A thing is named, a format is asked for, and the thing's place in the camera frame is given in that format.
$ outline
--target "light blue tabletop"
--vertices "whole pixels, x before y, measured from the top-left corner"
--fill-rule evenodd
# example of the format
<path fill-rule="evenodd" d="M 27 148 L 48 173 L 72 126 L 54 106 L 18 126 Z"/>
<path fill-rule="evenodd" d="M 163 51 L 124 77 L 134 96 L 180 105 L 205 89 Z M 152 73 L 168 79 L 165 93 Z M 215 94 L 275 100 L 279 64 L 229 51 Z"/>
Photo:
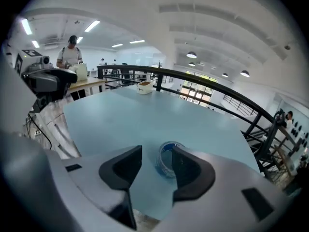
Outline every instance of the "light blue tabletop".
<path fill-rule="evenodd" d="M 164 142 L 238 160 L 259 172 L 233 120 L 167 93 L 140 95 L 132 87 L 119 88 L 74 101 L 64 114 L 82 156 L 142 145 L 142 167 L 130 188 L 131 200 L 133 208 L 158 220 L 168 214 L 177 189 L 175 179 L 162 177 L 155 168 Z"/>

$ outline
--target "blue tape roll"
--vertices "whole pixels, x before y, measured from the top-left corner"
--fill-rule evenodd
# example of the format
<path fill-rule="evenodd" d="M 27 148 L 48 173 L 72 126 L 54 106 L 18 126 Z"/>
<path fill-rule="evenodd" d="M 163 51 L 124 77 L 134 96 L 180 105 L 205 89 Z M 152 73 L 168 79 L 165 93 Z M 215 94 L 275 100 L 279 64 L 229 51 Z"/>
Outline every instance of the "blue tape roll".
<path fill-rule="evenodd" d="M 182 144 L 180 144 L 178 142 L 169 141 L 169 142 L 163 143 L 159 148 L 159 154 L 158 154 L 157 159 L 156 159 L 156 166 L 155 167 L 156 167 L 159 174 L 161 174 L 162 176 L 167 177 L 167 178 L 175 178 L 176 175 L 175 175 L 173 169 L 171 167 L 168 167 L 163 162 L 162 154 L 164 152 L 167 152 L 167 151 L 172 151 L 173 147 L 176 146 L 176 145 L 183 146 Z"/>

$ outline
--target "brown contents in container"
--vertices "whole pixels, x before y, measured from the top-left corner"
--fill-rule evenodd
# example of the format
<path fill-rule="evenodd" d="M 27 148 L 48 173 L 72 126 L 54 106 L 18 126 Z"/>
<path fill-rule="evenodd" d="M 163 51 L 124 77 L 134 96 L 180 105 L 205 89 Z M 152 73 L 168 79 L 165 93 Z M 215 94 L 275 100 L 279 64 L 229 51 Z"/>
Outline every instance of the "brown contents in container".
<path fill-rule="evenodd" d="M 143 82 L 143 83 L 140 83 L 141 86 L 146 86 L 146 85 L 148 85 L 148 84 L 150 84 L 150 82 Z"/>

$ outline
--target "camera lens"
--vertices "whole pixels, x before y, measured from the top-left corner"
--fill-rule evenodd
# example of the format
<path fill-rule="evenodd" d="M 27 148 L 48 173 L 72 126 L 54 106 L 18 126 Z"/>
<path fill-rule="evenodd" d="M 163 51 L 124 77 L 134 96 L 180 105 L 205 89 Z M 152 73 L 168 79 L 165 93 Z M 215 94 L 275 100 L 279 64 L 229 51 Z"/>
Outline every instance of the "camera lens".
<path fill-rule="evenodd" d="M 48 64 L 49 63 L 49 57 L 44 57 L 43 58 L 43 63 Z"/>

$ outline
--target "black pants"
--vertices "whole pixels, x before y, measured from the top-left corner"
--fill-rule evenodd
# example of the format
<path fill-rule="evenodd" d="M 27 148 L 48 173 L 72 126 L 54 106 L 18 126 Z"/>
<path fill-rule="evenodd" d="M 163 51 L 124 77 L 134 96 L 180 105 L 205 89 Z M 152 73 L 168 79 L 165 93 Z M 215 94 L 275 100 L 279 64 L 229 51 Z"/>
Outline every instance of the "black pants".
<path fill-rule="evenodd" d="M 79 90 L 79 91 L 73 92 L 73 93 L 71 93 L 71 95 L 72 95 L 73 100 L 78 100 L 79 97 L 80 98 L 86 97 L 85 90 Z"/>

